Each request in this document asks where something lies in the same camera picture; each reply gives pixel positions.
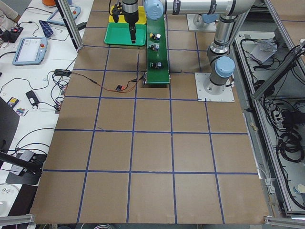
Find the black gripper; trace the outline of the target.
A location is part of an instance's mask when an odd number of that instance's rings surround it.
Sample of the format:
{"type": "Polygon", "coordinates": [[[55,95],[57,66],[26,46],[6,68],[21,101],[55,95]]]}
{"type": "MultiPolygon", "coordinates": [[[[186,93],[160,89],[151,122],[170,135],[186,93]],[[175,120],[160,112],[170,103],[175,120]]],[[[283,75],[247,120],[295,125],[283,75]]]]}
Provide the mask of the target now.
{"type": "Polygon", "coordinates": [[[129,24],[131,43],[136,43],[136,22],[130,21],[128,22],[128,24],[129,24]]]}

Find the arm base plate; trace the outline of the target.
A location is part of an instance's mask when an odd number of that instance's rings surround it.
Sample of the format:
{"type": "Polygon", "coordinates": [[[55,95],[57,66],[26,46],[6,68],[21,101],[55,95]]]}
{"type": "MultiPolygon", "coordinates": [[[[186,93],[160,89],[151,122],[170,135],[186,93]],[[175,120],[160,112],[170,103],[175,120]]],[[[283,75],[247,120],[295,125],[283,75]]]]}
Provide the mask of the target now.
{"type": "Polygon", "coordinates": [[[195,73],[195,82],[199,102],[234,102],[229,78],[225,85],[218,86],[210,81],[210,73],[195,73]]]}
{"type": "Polygon", "coordinates": [[[201,14],[187,14],[189,31],[203,31],[204,21],[201,14]]]}

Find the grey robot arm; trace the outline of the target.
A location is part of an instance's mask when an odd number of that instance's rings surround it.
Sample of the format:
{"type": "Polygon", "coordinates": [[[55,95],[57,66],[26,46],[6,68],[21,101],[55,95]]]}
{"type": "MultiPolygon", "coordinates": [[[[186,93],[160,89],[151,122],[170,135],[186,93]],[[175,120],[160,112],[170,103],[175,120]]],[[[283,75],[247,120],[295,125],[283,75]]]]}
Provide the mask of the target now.
{"type": "Polygon", "coordinates": [[[232,76],[235,63],[229,57],[230,45],[239,32],[253,0],[212,0],[208,14],[219,14],[219,22],[207,55],[212,72],[209,82],[213,87],[223,87],[232,76]]]}
{"type": "MultiPolygon", "coordinates": [[[[147,18],[158,20],[165,14],[179,15],[188,13],[214,14],[222,13],[226,16],[237,15],[236,0],[146,0],[144,2],[147,18]]],[[[122,14],[129,24],[131,42],[136,41],[135,24],[139,19],[138,1],[123,0],[122,14]]]]}

